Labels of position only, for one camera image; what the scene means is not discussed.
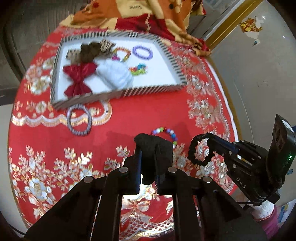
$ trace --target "gray bracelet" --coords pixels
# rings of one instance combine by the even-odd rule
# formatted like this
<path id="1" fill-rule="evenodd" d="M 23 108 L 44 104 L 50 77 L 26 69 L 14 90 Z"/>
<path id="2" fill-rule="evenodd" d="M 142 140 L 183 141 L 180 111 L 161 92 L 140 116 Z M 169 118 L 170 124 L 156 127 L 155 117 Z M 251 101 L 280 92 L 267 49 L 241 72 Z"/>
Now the gray bracelet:
<path id="1" fill-rule="evenodd" d="M 87 114 L 87 118 L 88 118 L 88 124 L 87 124 L 87 128 L 84 131 L 77 131 L 74 130 L 72 125 L 71 125 L 71 113 L 73 110 L 83 110 L 86 114 Z M 73 135 L 76 136 L 85 136 L 87 135 L 90 130 L 91 130 L 91 124 L 92 124 L 92 116 L 91 116 L 91 112 L 88 110 L 88 108 L 86 108 L 84 105 L 82 104 L 75 104 L 72 105 L 68 108 L 68 112 L 67 112 L 67 124 L 68 124 L 68 128 L 69 130 L 72 132 Z"/>

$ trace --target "embroidered bow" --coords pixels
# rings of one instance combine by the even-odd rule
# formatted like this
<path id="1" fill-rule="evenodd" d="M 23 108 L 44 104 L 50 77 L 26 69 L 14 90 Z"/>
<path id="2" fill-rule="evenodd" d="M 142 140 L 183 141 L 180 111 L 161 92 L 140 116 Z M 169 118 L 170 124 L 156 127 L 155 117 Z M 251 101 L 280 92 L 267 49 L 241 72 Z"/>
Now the embroidered bow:
<path id="1" fill-rule="evenodd" d="M 64 94 L 68 97 L 72 97 L 75 95 L 92 93 L 91 89 L 83 81 L 86 77 L 93 74 L 96 68 L 97 65 L 95 63 L 64 66 L 63 71 L 69 75 L 74 82 L 74 84 L 65 90 Z"/>

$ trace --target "silver rivet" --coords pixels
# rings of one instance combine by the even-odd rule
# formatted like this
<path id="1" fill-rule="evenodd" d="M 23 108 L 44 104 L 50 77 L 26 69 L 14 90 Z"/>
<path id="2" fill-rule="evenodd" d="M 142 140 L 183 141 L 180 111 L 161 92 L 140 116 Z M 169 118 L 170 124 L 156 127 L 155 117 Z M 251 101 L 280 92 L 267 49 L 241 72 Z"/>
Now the silver rivet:
<path id="1" fill-rule="evenodd" d="M 121 168 L 119 168 L 119 171 L 121 173 L 126 173 L 128 171 L 128 168 L 127 167 L 121 167 Z"/>
<path id="2" fill-rule="evenodd" d="M 175 173 L 175 172 L 177 172 L 177 168 L 175 168 L 175 167 L 169 167 L 169 168 L 168 168 L 168 171 L 169 171 L 170 173 Z"/>
<path id="3" fill-rule="evenodd" d="M 210 178 L 209 176 L 204 176 L 202 179 L 206 183 L 210 183 L 212 181 L 212 178 Z"/>
<path id="4" fill-rule="evenodd" d="M 87 176 L 87 177 L 85 177 L 85 178 L 83 179 L 83 181 L 84 181 L 85 183 L 91 183 L 92 180 L 93 180 L 92 176 Z"/>

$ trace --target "orange cloth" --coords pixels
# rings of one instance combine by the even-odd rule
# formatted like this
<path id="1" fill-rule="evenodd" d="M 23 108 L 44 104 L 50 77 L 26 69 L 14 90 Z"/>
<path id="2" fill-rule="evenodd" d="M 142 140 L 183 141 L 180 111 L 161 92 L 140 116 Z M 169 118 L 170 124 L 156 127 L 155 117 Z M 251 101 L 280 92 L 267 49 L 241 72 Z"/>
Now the orange cloth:
<path id="1" fill-rule="evenodd" d="M 60 24 L 71 28 L 99 27 L 149 32 L 192 45 L 197 55 L 207 56 L 210 51 L 204 41 L 186 32 L 191 11 L 204 15 L 202 1 L 92 0 L 84 9 L 68 16 Z"/>

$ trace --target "floral tablecloth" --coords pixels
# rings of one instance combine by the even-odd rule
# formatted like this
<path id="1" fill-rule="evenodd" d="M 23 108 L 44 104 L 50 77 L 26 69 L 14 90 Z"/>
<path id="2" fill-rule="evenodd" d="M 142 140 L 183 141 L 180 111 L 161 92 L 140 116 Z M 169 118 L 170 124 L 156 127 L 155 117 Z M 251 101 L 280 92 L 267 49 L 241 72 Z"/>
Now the floral tablecloth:
<path id="1" fill-rule="evenodd" d="M 56 111 L 50 105 L 50 75 L 61 38 L 86 31 L 58 27 L 50 34 L 32 60 L 15 99 L 8 158 L 15 199 L 27 227 L 83 177 L 102 177 L 120 167 L 134 152 L 134 136 L 161 126 L 173 129 L 178 137 L 173 153 L 176 167 L 194 177 L 209 175 L 228 193 L 234 190 L 222 157 L 214 156 L 206 167 L 194 166 L 186 158 L 197 134 L 211 132 L 231 142 L 238 137 L 214 70 L 185 45 L 163 39 L 188 80 L 183 90 L 87 104 L 93 116 L 90 134 L 71 134 L 66 111 Z M 71 122 L 83 130 L 87 116 L 73 112 Z M 206 143 L 201 142 L 197 155 L 204 159 L 207 152 Z M 172 228 L 171 196 L 158 196 L 154 185 L 142 185 L 137 196 L 124 196 L 121 240 L 151 238 Z"/>

